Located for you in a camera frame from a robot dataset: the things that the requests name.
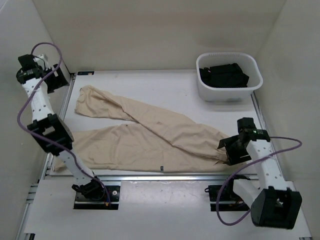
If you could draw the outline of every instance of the cable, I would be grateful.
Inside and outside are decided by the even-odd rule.
[[[230,180],[232,180],[236,174],[238,174],[240,171],[242,171],[243,169],[251,166],[251,165],[254,165],[254,164],[257,164],[257,163],[260,163],[264,160],[267,160],[268,158],[274,156],[274,155],[277,155],[277,154],[280,154],[280,153],[284,153],[284,152],[288,152],[288,151],[291,151],[291,150],[295,150],[297,148],[300,148],[302,146],[302,142],[298,139],[295,139],[295,138],[290,138],[290,137],[284,137],[284,136],[271,136],[270,137],[271,139],[285,139],[285,140],[291,140],[291,141],[295,141],[297,143],[299,143],[298,145],[296,146],[293,146],[293,147],[289,147],[289,148],[286,148],[286,149],[282,149],[282,150],[279,150],[279,151],[275,151],[267,156],[264,156],[258,160],[255,160],[255,161],[252,161],[242,167],[240,167],[238,170],[236,170],[234,173],[232,173],[222,184],[220,190],[218,191],[218,195],[216,197],[216,203],[215,203],[215,211],[216,211],[216,215],[218,216],[218,219],[220,220],[221,223],[223,223],[224,225],[227,225],[227,226],[233,226],[233,225],[236,225],[238,223],[240,223],[249,213],[250,213],[250,209],[242,216],[240,217],[237,221],[234,221],[234,222],[225,222],[223,221],[223,219],[221,218],[220,216],[220,213],[219,213],[219,202],[220,202],[220,198],[221,198],[221,195],[222,195],[222,192],[223,190],[225,189],[225,187],[227,186],[227,184],[229,183]]]
[[[27,99],[27,101],[25,102],[25,104],[22,106],[22,108],[21,108],[20,111],[18,112],[16,121],[17,121],[17,123],[18,123],[18,125],[19,125],[19,127],[20,127],[21,129],[23,129],[25,132],[31,134],[31,135],[34,136],[35,138],[38,138],[38,139],[40,139],[40,140],[42,140],[42,141],[45,141],[45,142],[47,142],[47,143],[49,143],[49,144],[55,145],[55,146],[57,146],[58,148],[60,148],[60,149],[62,149],[62,150],[64,150],[64,151],[67,151],[67,152],[73,157],[74,163],[75,163],[76,167],[77,167],[84,175],[86,175],[87,177],[91,178],[92,180],[97,181],[97,182],[103,187],[104,192],[105,192],[105,194],[106,194],[106,202],[108,202],[109,204],[111,204],[110,195],[109,195],[109,192],[108,192],[106,186],[104,185],[104,183],[103,183],[102,181],[100,181],[98,178],[95,178],[95,177],[90,176],[89,174],[87,174],[87,173],[79,166],[78,161],[77,161],[77,157],[76,157],[76,155],[75,155],[71,150],[69,150],[69,149],[66,148],[65,146],[63,146],[63,145],[61,145],[61,144],[59,144],[59,143],[57,143],[57,142],[55,142],[55,141],[53,141],[53,140],[51,140],[51,139],[49,139],[49,138],[46,138],[46,137],[41,136],[41,135],[39,135],[39,134],[37,134],[37,133],[35,133],[35,132],[33,132],[33,131],[30,131],[30,130],[29,130],[28,128],[26,128],[26,127],[22,124],[22,122],[21,122],[21,115],[22,115],[22,113],[25,111],[25,109],[27,108],[28,104],[31,102],[32,98],[34,97],[34,95],[35,95],[35,93],[36,93],[36,90],[39,88],[39,86],[43,83],[44,80],[46,80],[50,75],[52,75],[55,71],[58,70],[58,68],[60,67],[60,64],[61,64],[61,62],[62,62],[62,53],[61,53],[61,50],[60,50],[56,45],[54,45],[53,43],[50,43],[50,42],[40,42],[40,43],[36,44],[36,45],[32,48],[32,50],[31,50],[31,55],[33,55],[35,49],[36,49],[39,45],[51,45],[51,46],[55,47],[55,49],[57,50],[57,52],[58,52],[58,54],[59,54],[59,62],[58,62],[58,64],[57,64],[57,66],[56,66],[52,71],[50,71],[47,75],[45,75],[45,76],[37,83],[37,85],[35,85],[32,93],[31,93],[30,96],[29,96],[29,98]]]
[[[32,55],[34,58],[37,58],[37,59],[41,59],[43,61],[43,66],[44,66],[44,69],[43,70],[46,70],[46,62],[45,60],[43,60],[41,57],[38,57],[38,56],[35,56],[35,55]]]

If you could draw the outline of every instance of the small label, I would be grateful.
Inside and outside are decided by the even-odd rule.
[[[77,75],[83,76],[83,75],[93,75],[95,74],[95,71],[78,71]]]

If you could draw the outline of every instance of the black bracket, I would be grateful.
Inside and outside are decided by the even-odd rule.
[[[234,193],[234,180],[235,179],[246,179],[249,180],[246,176],[237,175],[234,179],[230,180],[228,185],[222,191],[220,201],[219,201],[219,211],[220,212],[237,212],[237,211],[247,211],[249,207],[245,203],[237,203],[241,198]],[[204,191],[209,193],[210,199],[210,209],[211,212],[216,211],[216,201],[218,197],[218,192],[221,188],[221,185],[209,185]]]
[[[237,121],[238,135],[221,139],[217,149],[225,148],[229,165],[235,165],[251,160],[246,148],[250,141],[266,140],[270,142],[269,134],[264,129],[257,129],[252,117],[243,117]]]
[[[298,217],[302,197],[298,191],[263,189],[251,206],[251,219],[255,226],[293,229]]]
[[[106,196],[100,195],[99,198],[86,198],[80,192],[75,194],[73,209],[83,210],[118,210],[121,186],[119,185],[106,185],[105,186],[109,196],[111,204],[106,205]]]
[[[72,149],[72,142],[74,141],[72,133],[57,114],[49,114],[47,118],[40,121],[34,120],[27,128],[36,134],[65,146],[67,149]],[[37,137],[34,137],[34,139],[46,153],[58,156],[63,151],[63,149]]]
[[[52,71],[52,68],[43,69],[34,61],[34,58],[35,56],[31,54],[18,57],[18,61],[22,68],[16,73],[16,79],[22,85],[30,79],[43,78]],[[56,73],[57,76],[55,74],[51,74],[47,79],[44,80],[44,82],[47,84],[48,94],[53,93],[56,89],[59,89],[62,86],[69,85],[60,67],[56,70]]]

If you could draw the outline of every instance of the white tabletop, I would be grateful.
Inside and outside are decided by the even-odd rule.
[[[75,210],[75,179],[41,180],[25,233],[35,240],[298,240],[311,237],[300,209],[292,230],[223,225],[204,189],[211,181],[122,181],[118,210]],[[292,182],[287,183],[292,190]],[[221,212],[228,223],[243,211]]]
[[[93,75],[76,76],[64,118],[64,122],[72,132],[101,129],[126,122],[115,119],[90,118],[76,114],[74,109],[80,89],[86,85],[92,85],[113,95],[131,98],[184,114],[196,123],[212,126],[229,136],[238,134],[237,120],[243,117],[253,118],[256,127],[262,127],[259,124],[251,97],[243,102],[213,103],[203,101],[198,94],[197,72],[195,70],[128,70],[95,71]],[[97,169],[94,172],[97,175],[165,175],[165,173],[158,172],[107,169]],[[256,171],[254,167],[248,167],[242,173],[255,174]],[[70,175],[70,172],[51,169],[50,175]]]

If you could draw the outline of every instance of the fabric garment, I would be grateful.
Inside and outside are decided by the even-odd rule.
[[[200,68],[204,84],[213,88],[246,88],[249,76],[243,73],[237,63]]]
[[[80,90],[75,112],[92,118],[131,120],[103,129],[74,132],[74,147],[92,169],[148,172],[215,172],[229,166],[227,136],[183,114],[114,96],[93,86]],[[57,162],[55,169],[61,168]]]

